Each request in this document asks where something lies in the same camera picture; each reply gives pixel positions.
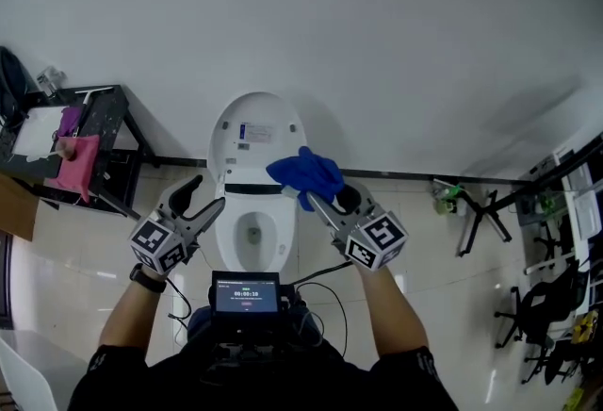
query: white floor tile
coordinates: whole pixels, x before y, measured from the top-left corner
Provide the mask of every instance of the white floor tile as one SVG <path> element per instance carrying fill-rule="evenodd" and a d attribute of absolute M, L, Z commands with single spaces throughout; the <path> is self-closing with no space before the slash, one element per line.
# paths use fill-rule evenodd
<path fill-rule="evenodd" d="M 59 344 L 82 359 L 90 360 L 98 348 L 98 340 L 111 310 L 126 290 L 114 282 L 78 274 L 77 306 L 67 317 L 67 331 Z M 173 355 L 171 320 L 172 297 L 162 295 L 147 353 L 147 364 L 153 365 Z"/>
<path fill-rule="evenodd" d="M 378 360 L 375 340 L 370 327 L 370 317 L 366 301 L 343 304 L 348 320 L 348 349 L 345 359 L 361 369 L 369 370 Z M 339 304 L 309 304 L 324 322 L 324 338 L 340 353 L 345 343 L 345 325 Z"/>
<path fill-rule="evenodd" d="M 472 252 L 459 257 L 458 247 L 465 219 L 437 215 L 429 193 L 402 192 L 399 202 L 401 222 L 410 236 L 404 250 L 404 265 L 410 269 L 409 291 L 443 286 L 504 267 L 523 256 L 523 240 L 517 219 L 506 209 L 500 212 L 500 219 L 513 240 L 503 243 L 494 228 L 483 221 Z"/>
<path fill-rule="evenodd" d="M 515 262 L 407 296 L 425 325 L 442 382 L 460 409 L 484 409 L 486 402 L 488 408 L 511 409 L 515 396 L 524 392 L 520 381 L 530 373 L 530 365 L 523 358 L 531 346 L 511 341 L 504 349 L 495 349 L 511 323 L 495 319 L 494 312 L 511 308 L 511 287 L 519 286 L 522 295 L 526 291 L 520 268 Z M 566 397 L 562 394 L 556 401 L 558 407 Z M 531 409 L 550 407 L 539 404 Z"/>
<path fill-rule="evenodd" d="M 77 306 L 78 273 L 33 254 L 29 242 L 13 240 L 10 299 L 15 329 L 35 331 L 57 345 Z"/>
<path fill-rule="evenodd" d="M 209 172 L 195 168 L 144 167 L 135 210 L 147 215 L 161 191 L 177 179 L 204 176 L 193 194 L 188 215 L 214 198 Z M 496 310 L 511 305 L 509 289 L 519 285 L 525 294 L 528 280 L 524 241 L 516 217 L 507 209 L 499 215 L 513 236 L 503 243 L 485 222 L 473 252 L 456 256 L 464 222 L 439 216 L 433 209 L 431 184 L 424 181 L 364 179 L 379 203 L 392 209 L 409 232 L 401 256 L 389 264 L 423 320 L 442 380 L 460 409 L 555 409 L 571 391 L 573 380 L 545 387 L 542 376 L 525 386 L 520 380 L 530 371 L 523 364 L 529 346 L 511 342 L 503 350 L 494 344 L 510 325 L 494 319 Z M 508 191 L 498 187 L 501 196 Z M 282 283 L 344 261 L 331 246 L 331 236 L 320 219 L 300 211 L 296 244 L 281 272 Z M 96 349 L 105 321 L 129 283 L 136 263 L 127 245 L 135 223 L 122 217 L 62 207 L 56 212 L 40 205 L 34 242 L 16 238 L 11 263 L 12 307 L 15 326 L 31 329 L 83 359 Z M 192 310 L 207 304 L 211 271 L 224 270 L 215 227 L 200 236 L 203 255 L 171 275 L 188 297 Z M 348 317 L 347 359 L 363 369 L 377 360 L 362 283 L 357 270 L 347 268 L 315 279 L 332 288 L 343 301 Z M 302 297 L 325 323 L 325 337 L 343 349 L 341 309 L 328 290 L 305 286 Z M 184 315 L 186 308 L 171 288 L 161 297 L 147 361 L 153 364 L 184 345 L 185 331 L 168 312 Z"/>
<path fill-rule="evenodd" d="M 141 178 L 154 178 L 160 180 L 180 180 L 188 175 L 188 167 L 161 165 L 155 168 L 153 165 L 143 164 L 140 167 Z"/>
<path fill-rule="evenodd" d="M 31 251 L 77 270 L 86 241 L 81 224 L 82 220 L 86 219 L 83 213 L 85 212 L 80 208 L 69 206 L 62 206 L 56 211 L 40 202 L 36 213 L 34 238 L 29 244 Z"/>
<path fill-rule="evenodd" d="M 390 178 L 352 178 L 362 183 L 369 191 L 396 191 L 399 180 Z"/>

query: black shirt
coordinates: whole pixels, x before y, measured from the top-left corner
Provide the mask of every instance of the black shirt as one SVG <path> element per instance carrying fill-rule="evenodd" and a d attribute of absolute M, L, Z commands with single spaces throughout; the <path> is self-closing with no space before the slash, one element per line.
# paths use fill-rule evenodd
<path fill-rule="evenodd" d="M 70 411 L 203 409 L 231 403 L 307 407 L 382 403 L 408 409 L 455 410 L 427 348 L 383 356 L 371 370 L 347 363 L 328 343 L 275 367 L 230 370 L 217 385 L 207 377 L 206 348 L 187 346 L 148 367 L 137 348 L 101 346 L 77 385 Z"/>

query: metal stand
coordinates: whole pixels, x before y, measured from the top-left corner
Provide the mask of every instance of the metal stand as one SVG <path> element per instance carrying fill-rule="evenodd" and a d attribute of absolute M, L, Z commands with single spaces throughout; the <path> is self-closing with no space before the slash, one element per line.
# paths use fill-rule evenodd
<path fill-rule="evenodd" d="M 575 152 L 559 166 L 556 166 L 550 172 L 543 174 L 540 178 L 534 180 L 533 182 L 528 183 L 525 187 L 510 193 L 500 200 L 497 200 L 496 192 L 491 193 L 489 195 L 490 202 L 487 206 L 481 206 L 474 202 L 473 199 L 465 191 L 463 191 L 460 196 L 475 212 L 475 220 L 473 221 L 473 225 L 471 227 L 469 239 L 464 248 L 459 252 L 459 256 L 463 256 L 471 252 L 473 242 L 475 241 L 475 236 L 478 233 L 478 227 L 480 226 L 484 215 L 488 217 L 490 223 L 500 233 L 503 241 L 511 241 L 511 235 L 498 218 L 497 212 L 506 206 L 514 204 L 517 200 L 517 197 L 521 195 L 536 195 L 544 189 L 549 188 L 551 185 L 557 183 L 569 173 L 582 166 L 591 156 L 601 151 L 603 151 L 603 134 L 597 136 L 594 140 L 586 144 L 581 150 Z"/>
<path fill-rule="evenodd" d="M 475 241 L 475 236 L 478 234 L 478 227 L 480 226 L 483 217 L 487 217 L 495 230 L 498 231 L 498 234 L 502 238 L 502 241 L 507 242 L 511 241 L 511 234 L 505 228 L 505 225 L 502 224 L 498 214 L 495 210 L 490 210 L 489 208 L 496 202 L 497 200 L 497 191 L 493 191 L 488 195 L 489 204 L 486 207 L 480 206 L 476 203 L 466 191 L 461 193 L 461 198 L 467 202 L 469 207 L 475 213 L 475 217 L 473 220 L 473 224 L 471 225 L 471 232 L 469 233 L 469 239 L 464 246 L 464 248 L 459 252 L 459 256 L 463 256 L 471 252 L 471 247 L 473 247 L 473 242 Z"/>

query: blue cloth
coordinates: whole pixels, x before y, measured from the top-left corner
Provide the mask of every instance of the blue cloth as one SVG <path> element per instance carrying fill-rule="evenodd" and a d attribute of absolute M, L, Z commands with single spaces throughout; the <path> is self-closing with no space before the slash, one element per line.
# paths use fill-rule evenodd
<path fill-rule="evenodd" d="M 266 167 L 266 171 L 283 187 L 291 187 L 300 192 L 298 199 L 306 211 L 314 211 L 308 202 L 307 191 L 313 191 L 327 202 L 345 187 L 341 171 L 329 158 L 315 155 L 307 146 L 300 148 L 299 156 L 279 159 Z"/>

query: display screen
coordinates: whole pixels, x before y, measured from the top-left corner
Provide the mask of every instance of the display screen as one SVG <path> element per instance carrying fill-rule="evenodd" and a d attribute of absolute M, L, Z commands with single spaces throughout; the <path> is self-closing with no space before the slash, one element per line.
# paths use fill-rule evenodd
<path fill-rule="evenodd" d="M 276 282 L 218 279 L 216 310 L 218 312 L 278 312 Z"/>

